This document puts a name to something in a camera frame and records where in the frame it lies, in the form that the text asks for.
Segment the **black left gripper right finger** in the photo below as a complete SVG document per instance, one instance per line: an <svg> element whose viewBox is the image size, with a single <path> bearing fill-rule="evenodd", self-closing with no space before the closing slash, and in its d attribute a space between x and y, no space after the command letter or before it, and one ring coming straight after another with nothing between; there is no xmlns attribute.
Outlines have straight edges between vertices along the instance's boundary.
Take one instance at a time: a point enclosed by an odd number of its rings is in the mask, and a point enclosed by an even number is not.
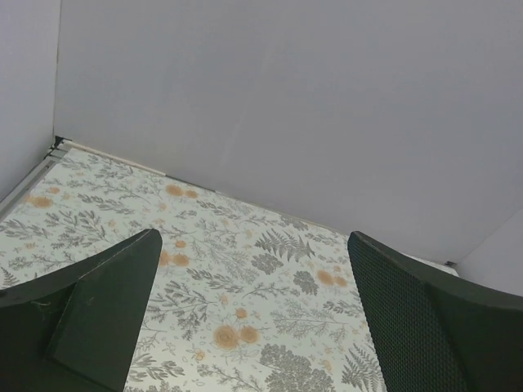
<svg viewBox="0 0 523 392"><path fill-rule="evenodd" d="M347 250L389 391L520 391L522 299L361 232Z"/></svg>

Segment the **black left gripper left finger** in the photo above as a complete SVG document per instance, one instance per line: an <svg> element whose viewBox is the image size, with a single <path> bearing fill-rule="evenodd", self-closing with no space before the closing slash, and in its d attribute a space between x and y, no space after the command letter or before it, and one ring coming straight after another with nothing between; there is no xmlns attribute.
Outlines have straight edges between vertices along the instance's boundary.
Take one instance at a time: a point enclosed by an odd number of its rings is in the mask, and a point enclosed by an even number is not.
<svg viewBox="0 0 523 392"><path fill-rule="evenodd" d="M121 391L163 241L145 229L1 291L3 391Z"/></svg>

